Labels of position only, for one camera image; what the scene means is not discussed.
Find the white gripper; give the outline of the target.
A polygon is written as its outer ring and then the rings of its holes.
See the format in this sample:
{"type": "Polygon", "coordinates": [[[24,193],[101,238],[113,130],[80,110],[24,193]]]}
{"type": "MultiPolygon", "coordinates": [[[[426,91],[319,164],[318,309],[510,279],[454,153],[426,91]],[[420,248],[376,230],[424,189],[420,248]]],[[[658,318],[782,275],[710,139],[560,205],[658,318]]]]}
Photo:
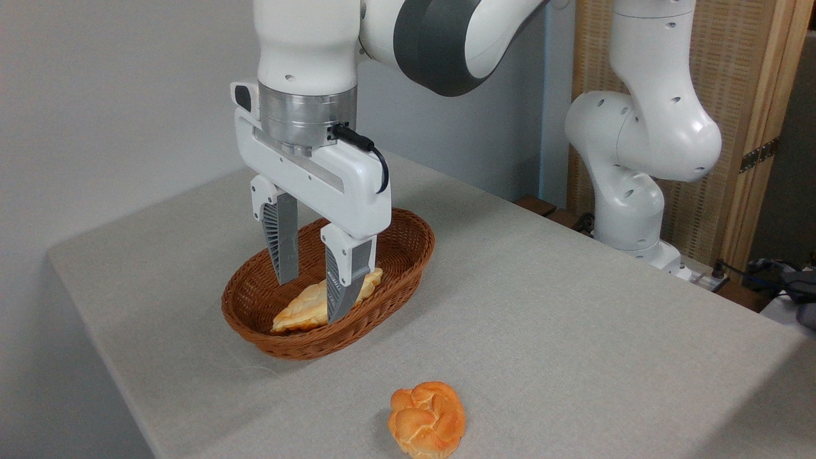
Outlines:
{"type": "Polygon", "coordinates": [[[257,82],[233,82],[239,152],[258,175],[252,212],[261,224],[278,284],[298,277],[298,201],[331,223],[326,247],[328,322],[347,316],[375,270],[376,234],[391,221],[380,160],[332,133],[355,128],[358,91],[302,96],[257,82]]]}

